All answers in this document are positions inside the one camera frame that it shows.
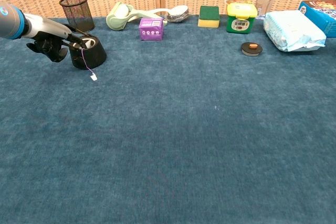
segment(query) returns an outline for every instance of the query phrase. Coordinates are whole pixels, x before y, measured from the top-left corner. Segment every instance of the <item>white tag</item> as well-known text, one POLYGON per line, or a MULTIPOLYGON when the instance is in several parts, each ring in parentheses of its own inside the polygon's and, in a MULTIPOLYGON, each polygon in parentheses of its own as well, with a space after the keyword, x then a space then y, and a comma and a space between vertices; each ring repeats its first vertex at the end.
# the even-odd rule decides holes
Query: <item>white tag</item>
POLYGON ((93 73, 91 76, 91 79, 93 80, 93 81, 96 81, 97 80, 97 76, 93 73))

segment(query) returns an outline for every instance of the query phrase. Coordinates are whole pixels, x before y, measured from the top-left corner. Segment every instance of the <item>white package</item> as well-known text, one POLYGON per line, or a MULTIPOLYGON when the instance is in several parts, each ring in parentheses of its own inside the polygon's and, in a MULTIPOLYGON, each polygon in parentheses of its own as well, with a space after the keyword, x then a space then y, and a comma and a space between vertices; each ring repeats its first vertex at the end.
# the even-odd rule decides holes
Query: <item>white package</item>
POLYGON ((324 47, 326 35, 299 10, 266 13, 264 30, 281 51, 313 51, 324 47))

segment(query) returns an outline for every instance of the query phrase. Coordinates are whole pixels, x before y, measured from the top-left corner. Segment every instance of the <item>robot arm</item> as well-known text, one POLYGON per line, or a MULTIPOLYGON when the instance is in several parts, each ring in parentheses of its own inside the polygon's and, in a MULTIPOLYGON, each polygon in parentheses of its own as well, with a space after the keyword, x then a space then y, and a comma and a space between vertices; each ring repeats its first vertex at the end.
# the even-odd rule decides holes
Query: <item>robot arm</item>
POLYGON ((62 25, 51 19, 33 14, 26 14, 13 5, 0 1, 0 37, 6 39, 31 38, 34 43, 27 47, 46 55, 53 62, 62 61, 67 55, 69 46, 63 40, 75 42, 86 48, 79 37, 72 34, 70 26, 62 25))

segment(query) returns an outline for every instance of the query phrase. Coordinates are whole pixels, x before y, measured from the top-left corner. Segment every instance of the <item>purple string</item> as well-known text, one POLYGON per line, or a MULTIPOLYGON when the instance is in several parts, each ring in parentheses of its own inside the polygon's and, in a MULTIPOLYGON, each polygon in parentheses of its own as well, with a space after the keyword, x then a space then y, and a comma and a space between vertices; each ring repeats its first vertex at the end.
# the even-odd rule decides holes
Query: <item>purple string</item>
POLYGON ((92 74, 95 74, 95 73, 88 67, 88 65, 86 64, 86 61, 85 61, 85 59, 84 59, 83 51, 84 51, 84 48, 82 48, 82 57, 83 57, 83 61, 84 61, 84 63, 85 63, 86 68, 89 69, 89 70, 91 71, 92 74))

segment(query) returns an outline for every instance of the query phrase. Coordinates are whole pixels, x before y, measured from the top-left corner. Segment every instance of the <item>green sponge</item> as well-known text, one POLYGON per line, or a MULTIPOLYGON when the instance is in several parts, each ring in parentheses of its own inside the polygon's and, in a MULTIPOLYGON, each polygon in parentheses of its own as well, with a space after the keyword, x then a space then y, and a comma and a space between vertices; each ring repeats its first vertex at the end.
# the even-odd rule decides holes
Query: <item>green sponge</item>
POLYGON ((200 15, 198 17, 199 27, 219 27, 219 7, 218 6, 205 6, 200 8, 200 15))

